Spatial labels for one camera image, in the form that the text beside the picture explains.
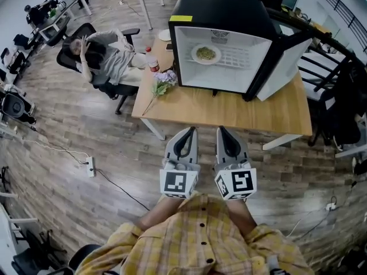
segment fridge door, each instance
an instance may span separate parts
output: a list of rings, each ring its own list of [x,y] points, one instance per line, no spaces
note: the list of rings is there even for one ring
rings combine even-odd
[[[288,84],[298,72],[297,62],[312,42],[310,32],[300,32],[281,38],[277,43],[282,48],[279,61],[270,73],[268,80],[260,88],[257,97],[264,101]]]

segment white plate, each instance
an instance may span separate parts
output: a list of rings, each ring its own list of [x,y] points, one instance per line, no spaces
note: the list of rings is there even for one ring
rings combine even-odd
[[[166,29],[163,30],[159,33],[158,37],[165,42],[171,41],[171,34],[170,34],[170,30]]]
[[[211,59],[211,60],[205,60],[205,59],[200,59],[199,57],[197,57],[196,52],[203,47],[207,47],[208,49],[212,50],[215,52],[216,56]],[[215,47],[214,45],[205,45],[205,44],[200,44],[200,45],[196,45],[192,50],[191,50],[191,56],[193,57],[193,60],[196,61],[197,63],[200,64],[204,64],[204,65],[212,65],[217,63],[220,58],[222,57],[222,53],[220,52],[220,50]]]

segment white wall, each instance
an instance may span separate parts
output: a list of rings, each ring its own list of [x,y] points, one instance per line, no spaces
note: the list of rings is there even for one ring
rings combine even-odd
[[[341,0],[350,11],[358,18],[362,25],[367,29],[367,2],[365,0]],[[362,60],[367,60],[367,55],[363,53],[361,44],[358,42],[356,36],[348,29],[347,24],[341,16],[334,11],[334,9],[325,0],[298,0],[296,6],[302,9],[313,21],[323,25],[327,16],[337,23],[345,38],[357,57]]]
[[[6,47],[13,46],[13,38],[16,34],[29,36],[32,29],[27,24],[24,7],[26,5],[34,6],[44,0],[5,0],[0,5],[0,53]]]

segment power strip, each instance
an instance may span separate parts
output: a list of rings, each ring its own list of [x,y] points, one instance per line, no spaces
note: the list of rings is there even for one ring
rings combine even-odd
[[[94,170],[94,162],[93,162],[93,157],[87,157],[85,160],[86,164],[87,164],[87,174],[88,177],[94,177],[96,175],[96,172]]]

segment table leg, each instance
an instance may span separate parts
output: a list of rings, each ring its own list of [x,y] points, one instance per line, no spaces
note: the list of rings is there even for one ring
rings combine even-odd
[[[82,4],[83,4],[84,8],[86,9],[87,13],[88,13],[89,15],[92,15],[92,12],[91,12],[91,10],[89,9],[89,6],[88,6],[88,4],[86,3],[86,1],[85,1],[85,0],[81,0],[81,2],[82,2]]]
[[[45,39],[46,42],[49,40],[49,38],[45,35],[43,31],[41,31],[40,34],[43,37],[43,39]]]
[[[278,147],[282,144],[285,144],[285,143],[288,143],[292,140],[295,140],[297,138],[300,138],[302,135],[291,135],[291,134],[286,134],[286,135],[282,135],[281,137],[275,139],[275,140],[272,140],[271,142],[263,145],[263,150],[264,151],[267,151],[267,150],[270,150],[270,149],[273,149],[275,147]]]
[[[359,152],[363,152],[367,150],[367,144],[364,144],[363,146],[359,146],[357,148],[353,148],[344,152],[340,152],[335,154],[335,158],[341,158],[341,157],[345,157],[345,156],[349,156],[349,155],[353,155]]]
[[[165,1],[161,0],[161,5],[164,6],[165,5]]]
[[[4,198],[18,198],[17,194],[8,194],[7,192],[0,192],[0,197]]]
[[[74,15],[74,13],[71,11],[71,8],[69,8],[69,10],[67,11],[67,13],[69,14],[69,16],[70,16],[70,18],[71,18],[72,20],[76,20],[76,17],[75,17],[75,15]]]
[[[143,121],[146,126],[148,126],[148,128],[152,131],[152,133],[156,135],[157,138],[159,138],[160,140],[166,139],[166,135],[163,133],[159,125],[154,120],[144,118],[141,118],[140,120]]]
[[[153,28],[151,27],[151,24],[150,24],[150,19],[149,19],[149,15],[148,15],[148,12],[147,12],[147,7],[145,6],[145,2],[144,2],[144,0],[139,0],[139,1],[140,1],[140,6],[142,7],[142,11],[144,13],[145,20],[146,20],[147,25],[148,25],[148,29],[151,30]]]
[[[22,224],[22,223],[31,223],[31,222],[38,222],[37,218],[20,218],[20,219],[8,219],[9,222],[15,223],[15,224]]]

